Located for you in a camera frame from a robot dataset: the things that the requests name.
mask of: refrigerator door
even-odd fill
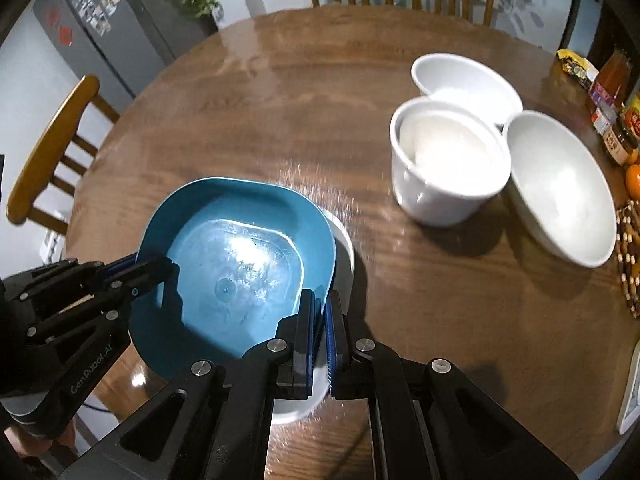
[[[173,59],[164,43],[153,44],[127,0],[67,0],[91,40],[134,95]]]
[[[133,102],[132,92],[96,48],[82,22],[78,22],[66,1],[35,0],[33,12],[51,43],[78,78],[87,74],[97,76],[100,80],[100,95],[116,111],[123,113]]]

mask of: bowl rim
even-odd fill
[[[613,196],[611,195],[611,189],[609,187],[609,183],[607,182],[607,179],[604,177],[604,174],[602,173],[602,170],[600,169],[600,165],[595,160],[593,155],[591,155],[591,152],[582,143],[582,141],[580,139],[578,139],[578,137],[569,128],[564,126],[564,124],[562,124],[560,121],[558,121],[558,120],[554,119],[553,117],[550,117],[550,116],[548,116],[546,114],[537,112],[535,110],[524,110],[523,112],[519,113],[517,116],[512,117],[509,120],[509,122],[504,125],[504,130],[502,131],[502,135],[504,136],[504,139],[507,142],[507,144],[509,143],[509,128],[510,128],[511,124],[513,123],[513,121],[515,121],[517,118],[526,117],[526,116],[537,117],[537,118],[540,118],[540,119],[542,119],[544,121],[549,121],[551,123],[554,123],[562,130],[563,134],[568,135],[571,139],[573,139],[573,140],[571,140],[571,142],[574,143],[574,145],[577,147],[577,149],[578,150],[582,150],[583,153],[588,155],[588,157],[591,159],[594,167],[598,170],[598,174],[600,175],[601,182],[604,184],[605,189],[608,192],[609,203],[611,205],[611,208],[610,208],[611,220],[612,220],[611,224],[613,225],[612,237],[611,237],[611,243],[610,243],[609,251],[606,254],[606,256],[602,256],[601,258],[594,258],[594,259],[584,258],[584,259],[580,259],[580,258],[577,258],[576,256],[574,256],[573,254],[570,254],[570,252],[567,250],[565,245],[559,243],[558,242],[558,238],[556,236],[554,236],[552,233],[550,233],[549,230],[546,228],[546,226],[542,223],[542,221],[540,219],[540,216],[531,207],[529,201],[525,197],[525,195],[524,195],[524,193],[522,191],[522,186],[520,185],[520,182],[519,182],[519,178],[518,178],[518,175],[517,175],[516,167],[513,164],[513,162],[511,163],[511,179],[513,180],[513,183],[514,183],[515,187],[518,190],[518,194],[520,195],[522,201],[524,202],[525,206],[527,207],[527,210],[533,216],[533,218],[536,221],[536,223],[538,224],[540,230],[551,241],[551,243],[553,245],[555,245],[555,247],[557,247],[561,251],[561,253],[565,255],[565,257],[567,257],[568,260],[572,261],[574,264],[578,264],[578,265],[583,266],[583,267],[588,267],[590,269],[595,269],[595,268],[603,265],[610,258],[611,253],[613,252],[613,249],[614,249],[614,247],[616,245],[616,205],[613,202]]]
[[[440,58],[453,59],[458,62],[466,63],[477,68],[478,70],[481,70],[482,72],[485,72],[487,75],[493,77],[498,83],[500,83],[500,85],[503,86],[503,88],[506,89],[506,91],[516,99],[516,104],[517,104],[516,110],[513,113],[508,114],[508,116],[506,117],[503,123],[496,123],[496,124],[506,124],[508,121],[511,120],[512,117],[516,116],[519,113],[522,113],[522,111],[524,110],[524,105],[522,104],[522,98],[520,97],[520,94],[516,92],[516,89],[513,87],[513,85],[509,83],[501,74],[497,73],[493,68],[489,68],[487,65],[480,63],[479,61],[476,61],[475,59],[471,59],[465,56],[460,56],[459,54],[450,54],[448,52],[432,52],[431,54],[424,54],[423,56],[420,56],[418,59],[416,59],[414,63],[411,65],[411,78],[414,80],[414,84],[418,87],[420,92],[425,94],[425,96],[431,97],[431,95],[433,95],[433,92],[427,90],[425,86],[422,84],[422,82],[418,79],[418,75],[417,75],[418,67],[422,65],[425,61],[440,59]]]
[[[482,193],[482,194],[459,193],[459,192],[453,192],[449,189],[444,189],[443,187],[433,182],[428,182],[420,174],[415,163],[412,162],[412,160],[407,156],[404,150],[400,147],[400,143],[398,140],[398,137],[399,137],[398,121],[400,117],[405,115],[410,108],[421,105],[421,104],[438,106],[438,107],[441,107],[442,109],[447,109],[450,111],[454,111],[456,113],[463,114],[466,117],[478,123],[479,126],[487,130],[487,132],[494,138],[495,142],[500,147],[500,151],[504,156],[504,161],[505,161],[504,178],[501,177],[500,179],[497,179],[498,182],[504,181],[500,187],[496,186],[494,190],[491,190],[490,192]],[[507,145],[506,139],[500,134],[500,131],[493,124],[487,123],[486,121],[476,116],[475,114],[471,113],[469,110],[467,110],[466,108],[463,108],[462,106],[446,103],[443,101],[436,101],[434,99],[431,99],[428,96],[420,96],[420,97],[414,97],[413,99],[409,99],[408,101],[405,101],[404,103],[402,103],[398,108],[396,108],[396,111],[392,115],[391,122],[389,124],[389,138],[391,141],[392,151],[400,158],[406,170],[409,171],[415,178],[420,180],[420,182],[422,182],[425,186],[433,187],[439,193],[442,193],[446,196],[450,196],[453,198],[469,199],[469,200],[485,200],[500,193],[501,190],[504,189],[504,186],[506,186],[507,182],[509,181],[509,176],[511,174],[511,152],[509,150],[509,146]]]

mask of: red sticker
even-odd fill
[[[60,27],[58,39],[60,41],[60,45],[70,46],[73,41],[71,29],[68,27]]]
[[[49,7],[49,9],[47,9],[45,17],[47,20],[47,25],[49,25],[49,27],[55,27],[58,23],[60,23],[60,7]]]

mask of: snack package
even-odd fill
[[[640,95],[633,96],[629,104],[627,105],[624,113],[624,121],[626,127],[631,130],[631,133],[640,138]]]
[[[591,88],[598,75],[598,69],[588,59],[578,56],[568,48],[558,50],[558,59],[562,62],[563,72],[575,77],[585,90]]]

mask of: orange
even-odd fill
[[[626,170],[626,192],[633,200],[640,200],[640,166],[633,164]]]
[[[638,149],[634,149],[631,152],[631,155],[629,155],[626,160],[625,160],[625,164],[635,164],[638,161]]]

